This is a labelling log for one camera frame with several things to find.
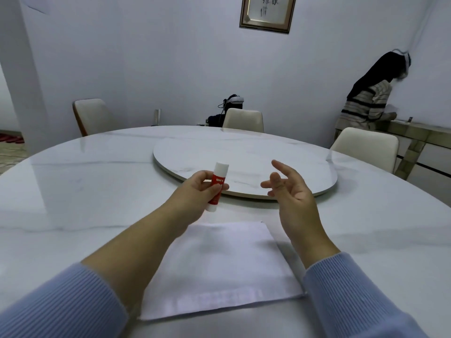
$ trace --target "light blue sleeve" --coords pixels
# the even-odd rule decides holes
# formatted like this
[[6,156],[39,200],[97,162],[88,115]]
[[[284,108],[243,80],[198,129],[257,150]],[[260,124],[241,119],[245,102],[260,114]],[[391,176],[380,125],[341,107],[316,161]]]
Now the light blue sleeve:
[[121,334],[119,298],[95,272],[74,264],[0,314],[0,337],[96,337]]
[[310,266],[303,283],[328,337],[427,337],[349,254],[340,253]]

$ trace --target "dining chair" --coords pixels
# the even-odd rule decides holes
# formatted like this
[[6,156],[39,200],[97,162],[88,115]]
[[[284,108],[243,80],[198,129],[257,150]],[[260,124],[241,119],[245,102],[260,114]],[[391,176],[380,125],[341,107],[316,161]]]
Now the dining chair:
[[396,136],[348,127],[330,149],[393,173],[398,147]]
[[263,115],[256,110],[230,108],[225,115],[223,128],[241,129],[264,133]]
[[72,108],[82,136],[121,129],[100,98],[77,100],[72,104]]

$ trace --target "framed calligraphy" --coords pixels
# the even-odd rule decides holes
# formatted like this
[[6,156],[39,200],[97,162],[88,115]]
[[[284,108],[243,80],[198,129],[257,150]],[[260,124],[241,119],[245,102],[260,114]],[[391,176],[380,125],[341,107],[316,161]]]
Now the framed calligraphy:
[[290,33],[296,0],[243,0],[240,27]]

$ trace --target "sheet of paper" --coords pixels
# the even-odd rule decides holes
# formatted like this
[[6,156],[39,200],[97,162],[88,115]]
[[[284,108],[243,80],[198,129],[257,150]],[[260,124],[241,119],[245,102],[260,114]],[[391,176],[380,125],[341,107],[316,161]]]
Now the sheet of paper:
[[264,223],[194,224],[147,287],[141,320],[302,295]]
[[49,14],[50,7],[47,0],[21,0],[28,7],[38,12]]

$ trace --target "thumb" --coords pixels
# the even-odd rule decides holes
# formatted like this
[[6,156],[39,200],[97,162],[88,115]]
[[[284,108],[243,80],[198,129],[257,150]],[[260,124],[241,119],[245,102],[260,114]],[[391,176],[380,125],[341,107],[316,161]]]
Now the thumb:
[[272,191],[274,192],[274,195],[276,196],[276,199],[278,202],[284,199],[288,199],[290,197],[290,193],[285,187],[285,184],[283,183],[279,173],[273,172],[269,176],[269,180],[271,182]]
[[214,198],[214,196],[221,192],[221,189],[221,184],[214,184],[213,186],[208,187],[205,191],[202,191],[202,195],[205,197],[206,201],[210,201]]

